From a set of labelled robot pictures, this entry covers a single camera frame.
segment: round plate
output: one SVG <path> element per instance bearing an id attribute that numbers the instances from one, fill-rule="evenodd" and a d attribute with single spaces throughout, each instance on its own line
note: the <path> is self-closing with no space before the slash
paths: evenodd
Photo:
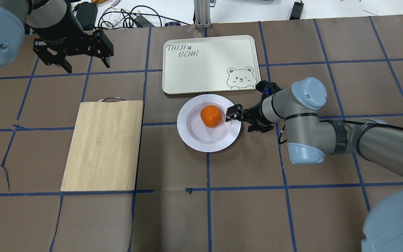
<path id="1" fill-rule="evenodd" d="M 215 128 L 206 127 L 200 118 L 200 111 L 208 105 L 214 105 L 222 112 L 222 122 Z M 227 109 L 232 105 L 230 100 L 216 94 L 202 94 L 190 99 L 178 113 L 179 136 L 189 147 L 201 152 L 217 152 L 230 146 L 242 125 L 240 121 L 225 122 Z"/>

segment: white background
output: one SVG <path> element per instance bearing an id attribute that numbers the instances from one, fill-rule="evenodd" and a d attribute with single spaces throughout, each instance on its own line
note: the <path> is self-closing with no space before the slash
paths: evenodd
<path id="1" fill-rule="evenodd" d="M 287 20 L 294 1 L 217 0 L 215 7 L 210 8 L 211 22 Z M 108 0 L 98 5 L 99 11 L 96 22 L 99 20 L 102 12 L 110 7 L 113 2 L 114 0 Z M 403 14 L 403 0 L 303 0 L 303 2 L 302 19 Z M 136 5 L 147 5 L 155 9 L 162 16 L 193 23 L 193 0 L 121 0 L 116 7 L 130 10 Z M 145 8 L 140 8 L 139 10 L 143 13 L 152 13 L 152 11 Z M 114 13 L 110 21 L 114 22 L 119 19 L 119 15 Z M 147 19 L 155 26 L 160 25 L 158 19 L 154 16 L 147 16 Z"/>

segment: bear drawing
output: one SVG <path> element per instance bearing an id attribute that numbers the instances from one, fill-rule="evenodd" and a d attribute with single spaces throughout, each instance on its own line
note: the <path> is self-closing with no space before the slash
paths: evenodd
<path id="1" fill-rule="evenodd" d="M 245 67 L 245 69 L 234 69 L 228 68 L 228 80 L 227 85 L 231 87 L 231 89 L 241 89 L 248 88 L 254 86 L 257 83 L 256 78 L 253 75 L 254 69 L 252 67 Z"/>

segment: orange fruit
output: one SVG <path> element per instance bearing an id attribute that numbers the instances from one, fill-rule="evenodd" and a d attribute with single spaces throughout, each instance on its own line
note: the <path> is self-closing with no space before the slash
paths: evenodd
<path id="1" fill-rule="evenodd" d="M 204 107 L 200 111 L 200 117 L 205 126 L 208 128 L 214 128 L 222 122 L 222 113 L 214 105 Z"/>

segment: wooden cutting board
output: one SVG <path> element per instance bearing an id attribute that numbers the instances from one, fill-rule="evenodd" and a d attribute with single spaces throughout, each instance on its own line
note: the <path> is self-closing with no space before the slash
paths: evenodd
<path id="1" fill-rule="evenodd" d="M 80 103 L 62 191 L 134 190 L 143 107 L 140 100 Z"/>

